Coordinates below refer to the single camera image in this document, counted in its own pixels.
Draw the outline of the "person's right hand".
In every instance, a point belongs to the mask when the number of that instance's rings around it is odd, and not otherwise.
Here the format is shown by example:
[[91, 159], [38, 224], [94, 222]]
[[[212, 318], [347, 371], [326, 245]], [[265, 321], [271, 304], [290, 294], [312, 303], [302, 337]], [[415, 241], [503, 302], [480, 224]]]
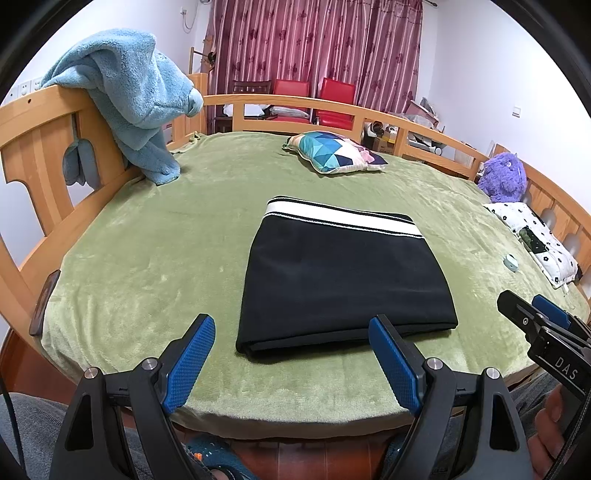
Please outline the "person's right hand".
[[562, 386], [557, 385], [547, 396], [544, 407], [534, 420], [535, 434], [528, 439], [535, 479], [543, 479], [564, 446], [559, 428], [563, 412]]

